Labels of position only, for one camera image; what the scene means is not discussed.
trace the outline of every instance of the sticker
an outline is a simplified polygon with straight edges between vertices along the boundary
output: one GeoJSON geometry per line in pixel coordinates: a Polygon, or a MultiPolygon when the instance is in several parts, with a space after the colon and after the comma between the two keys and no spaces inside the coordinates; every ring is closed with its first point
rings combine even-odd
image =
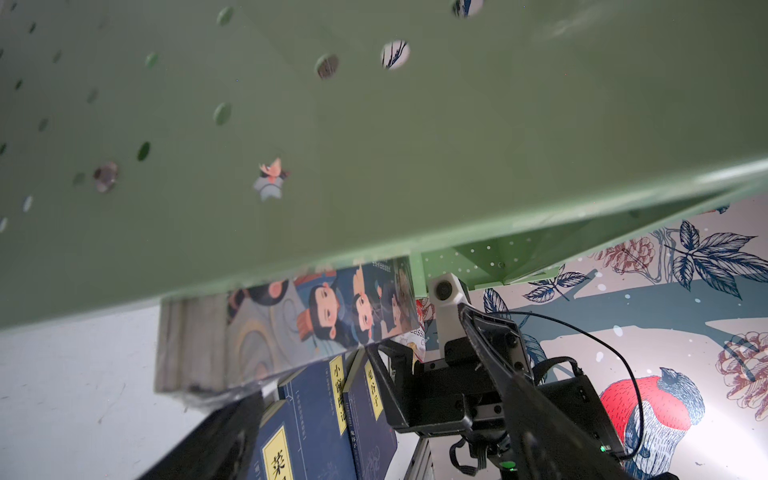
{"type": "Polygon", "coordinates": [[[395,70],[406,64],[411,56],[411,46],[405,40],[395,40],[382,48],[382,66],[387,70],[395,70]]]}
{"type": "Polygon", "coordinates": [[[280,426],[280,430],[261,449],[261,455],[267,480],[293,480],[285,425],[280,426]]]}
{"type": "Polygon", "coordinates": [[[366,361],[366,379],[368,380],[368,393],[371,395],[373,415],[378,420],[384,407],[382,406],[381,398],[379,398],[379,385],[376,383],[376,377],[373,375],[373,367],[370,361],[366,361]]]}
{"type": "Polygon", "coordinates": [[[453,4],[453,14],[459,18],[467,18],[480,12],[483,0],[456,0],[453,4]]]}
{"type": "Polygon", "coordinates": [[[344,398],[341,394],[344,388],[344,360],[341,355],[330,361],[331,383],[336,404],[336,420],[339,421],[339,435],[346,430],[346,413],[344,412],[344,398]]]}
{"type": "Polygon", "coordinates": [[[280,159],[276,158],[269,167],[260,165],[259,169],[261,169],[261,176],[253,184],[253,188],[261,195],[261,201],[269,197],[282,198],[283,181],[288,178],[290,172],[283,170],[280,159]]]}

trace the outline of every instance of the black cable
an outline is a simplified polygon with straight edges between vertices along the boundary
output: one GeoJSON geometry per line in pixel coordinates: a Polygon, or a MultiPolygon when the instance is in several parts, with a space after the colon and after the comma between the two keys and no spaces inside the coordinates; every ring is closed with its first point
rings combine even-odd
{"type": "Polygon", "coordinates": [[[592,335],[591,333],[585,332],[584,330],[578,328],[577,326],[573,326],[570,323],[564,322],[562,320],[558,320],[556,318],[552,318],[551,316],[540,315],[538,313],[533,313],[533,312],[513,312],[511,310],[503,310],[501,312],[487,312],[485,315],[494,316],[494,314],[497,314],[497,313],[501,313],[501,314],[504,314],[504,315],[511,314],[511,315],[537,316],[539,318],[550,320],[550,321],[555,322],[555,323],[560,323],[561,325],[565,325],[568,328],[572,328],[572,329],[576,330],[577,332],[582,333],[582,334],[588,336],[589,338],[593,339],[595,342],[600,343],[602,346],[604,346],[605,348],[607,348],[610,351],[612,351],[613,353],[615,353],[616,356],[621,359],[621,362],[624,364],[624,367],[626,367],[627,371],[629,372],[629,376],[632,379],[632,385],[634,385],[634,393],[635,393],[635,395],[637,395],[637,407],[640,410],[640,435],[639,435],[640,436],[640,441],[638,442],[637,447],[635,447],[635,449],[634,449],[634,451],[632,453],[625,454],[625,455],[620,455],[617,458],[619,460],[629,460],[630,458],[634,458],[634,456],[637,455],[637,453],[640,451],[641,447],[643,446],[643,437],[645,436],[645,415],[643,414],[643,399],[640,396],[640,387],[637,386],[637,380],[634,378],[634,374],[632,373],[632,369],[630,368],[629,363],[627,363],[627,360],[625,360],[624,357],[619,352],[617,352],[614,349],[614,347],[612,347],[612,346],[608,345],[606,342],[598,339],[596,336],[592,335]]]}

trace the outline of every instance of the book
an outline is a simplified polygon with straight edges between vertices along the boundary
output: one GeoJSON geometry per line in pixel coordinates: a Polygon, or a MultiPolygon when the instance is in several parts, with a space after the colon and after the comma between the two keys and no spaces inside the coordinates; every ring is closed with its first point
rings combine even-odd
{"type": "Polygon", "coordinates": [[[278,400],[261,417],[247,480],[306,480],[296,415],[278,400]]]}
{"type": "Polygon", "coordinates": [[[383,480],[397,450],[368,355],[358,351],[342,390],[358,480],[383,480]]]}
{"type": "Polygon", "coordinates": [[[418,327],[407,257],[164,300],[155,391],[220,407],[260,382],[418,327]]]}
{"type": "Polygon", "coordinates": [[[314,363],[277,386],[299,421],[300,456],[307,480],[355,478],[342,400],[341,355],[314,363]]]}

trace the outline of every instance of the red bird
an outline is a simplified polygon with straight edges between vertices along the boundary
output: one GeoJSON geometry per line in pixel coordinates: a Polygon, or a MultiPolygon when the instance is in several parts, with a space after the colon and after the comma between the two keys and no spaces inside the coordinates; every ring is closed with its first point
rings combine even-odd
{"type": "MultiPolygon", "coordinates": [[[[669,470],[672,455],[691,425],[704,417],[704,400],[691,379],[672,369],[661,368],[661,376],[637,380],[643,399],[645,435],[637,455],[624,462],[624,470],[640,480],[669,470]]],[[[600,395],[627,452],[639,443],[639,409],[629,379],[612,383],[600,395]]]]}

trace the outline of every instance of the floral wallpaper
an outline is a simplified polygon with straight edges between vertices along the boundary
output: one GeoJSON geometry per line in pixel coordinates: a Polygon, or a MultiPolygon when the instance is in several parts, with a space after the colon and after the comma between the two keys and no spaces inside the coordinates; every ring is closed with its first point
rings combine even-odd
{"type": "MultiPolygon", "coordinates": [[[[764,478],[767,207],[768,195],[723,206],[567,262],[553,279],[477,290],[470,300],[573,323],[627,358],[641,405],[623,364],[600,344],[536,317],[520,322],[531,364],[573,356],[602,392],[626,450],[639,446],[623,464],[635,478],[764,478]]],[[[556,366],[545,381],[571,375],[556,366]]]]}

